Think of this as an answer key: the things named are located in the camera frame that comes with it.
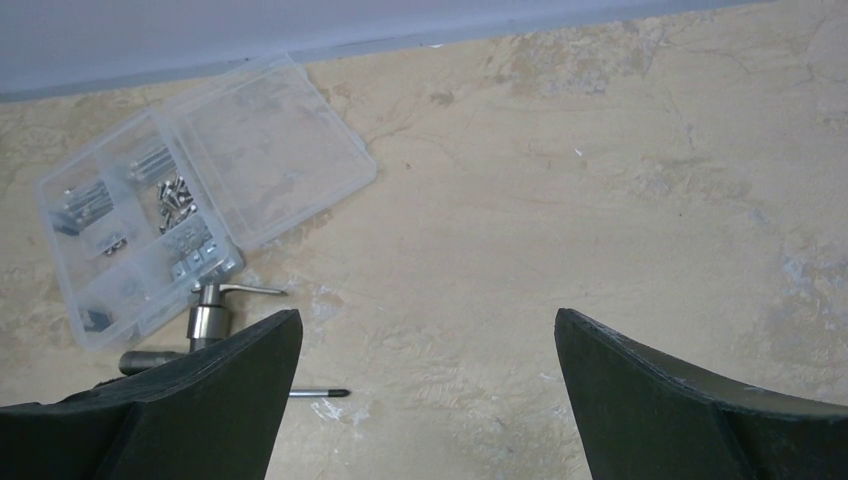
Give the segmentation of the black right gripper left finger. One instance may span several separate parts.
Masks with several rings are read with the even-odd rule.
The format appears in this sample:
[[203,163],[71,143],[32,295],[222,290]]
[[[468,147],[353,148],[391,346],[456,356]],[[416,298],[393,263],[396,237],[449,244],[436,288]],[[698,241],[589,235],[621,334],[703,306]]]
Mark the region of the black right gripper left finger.
[[5,479],[261,479],[296,372],[300,315],[52,404],[1,411]]

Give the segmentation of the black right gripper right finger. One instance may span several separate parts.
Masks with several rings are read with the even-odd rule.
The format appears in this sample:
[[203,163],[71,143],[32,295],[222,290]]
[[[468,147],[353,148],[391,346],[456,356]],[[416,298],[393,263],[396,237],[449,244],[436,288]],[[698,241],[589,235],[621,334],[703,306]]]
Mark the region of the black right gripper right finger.
[[555,342],[596,479],[843,479],[847,409],[742,383],[573,309]]

